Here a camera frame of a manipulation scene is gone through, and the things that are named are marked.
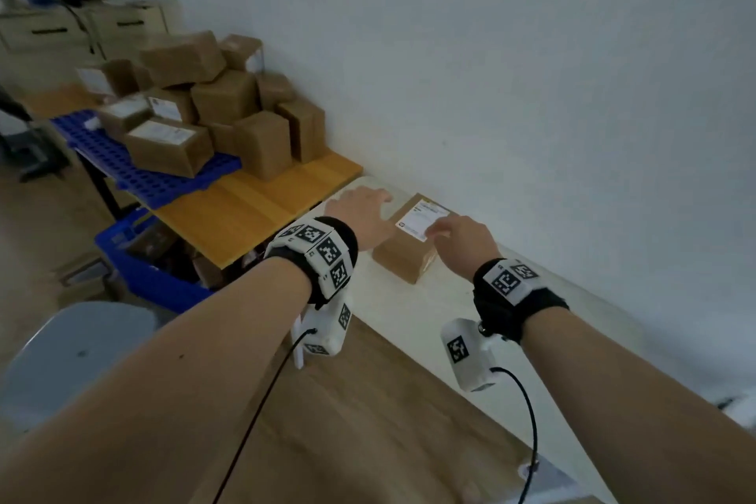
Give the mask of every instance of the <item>white wall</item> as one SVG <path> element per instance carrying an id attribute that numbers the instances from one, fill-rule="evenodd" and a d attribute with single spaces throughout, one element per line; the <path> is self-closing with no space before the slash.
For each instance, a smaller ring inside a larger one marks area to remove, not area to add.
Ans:
<path id="1" fill-rule="evenodd" d="M 253 32 L 335 150 L 756 380 L 753 0 L 181 0 Z"/>

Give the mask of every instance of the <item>drawer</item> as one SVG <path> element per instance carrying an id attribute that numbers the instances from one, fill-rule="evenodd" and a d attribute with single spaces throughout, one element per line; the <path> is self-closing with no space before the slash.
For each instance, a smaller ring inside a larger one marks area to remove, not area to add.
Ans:
<path id="1" fill-rule="evenodd" d="M 2 17 L 0 37 L 11 52 L 88 43 L 86 33 L 64 9 Z"/>
<path id="2" fill-rule="evenodd" d="M 91 13 L 91 19 L 101 41 L 165 32 L 163 14 L 157 6 L 100 9 Z"/>

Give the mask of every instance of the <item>right hand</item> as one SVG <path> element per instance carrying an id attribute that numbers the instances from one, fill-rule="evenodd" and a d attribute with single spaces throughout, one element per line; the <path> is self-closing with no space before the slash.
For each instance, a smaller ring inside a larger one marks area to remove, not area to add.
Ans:
<path id="1" fill-rule="evenodd" d="M 426 231 L 444 265 L 460 277 L 473 277 L 486 261 L 501 258 L 491 232 L 468 216 L 442 217 Z"/>

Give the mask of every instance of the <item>wrist strap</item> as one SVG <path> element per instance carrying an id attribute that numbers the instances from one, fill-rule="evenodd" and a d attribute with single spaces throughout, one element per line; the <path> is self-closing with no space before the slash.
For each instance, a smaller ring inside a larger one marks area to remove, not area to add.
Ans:
<path id="1" fill-rule="evenodd" d="M 569 309 L 567 302 L 546 287 L 543 279 L 518 260 L 483 263 L 473 278 L 474 301 L 485 330 L 519 343 L 524 322 L 552 307 Z"/>
<path id="2" fill-rule="evenodd" d="M 357 263 L 357 237 L 333 217 L 301 219 L 278 233 L 265 258 L 287 259 L 301 269 L 312 285 L 309 304 L 325 305 L 352 277 Z"/>

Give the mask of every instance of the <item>white cabinet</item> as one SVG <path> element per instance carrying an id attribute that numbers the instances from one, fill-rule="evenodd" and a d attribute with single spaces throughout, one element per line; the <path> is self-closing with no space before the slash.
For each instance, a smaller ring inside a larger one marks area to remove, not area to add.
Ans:
<path id="1" fill-rule="evenodd" d="M 137 59 L 150 36 L 175 33 L 181 23 L 176 0 L 74 12 L 76 17 L 62 8 L 0 15 L 0 85 L 9 94 L 19 98 L 76 81 L 76 67 L 92 61 Z"/>

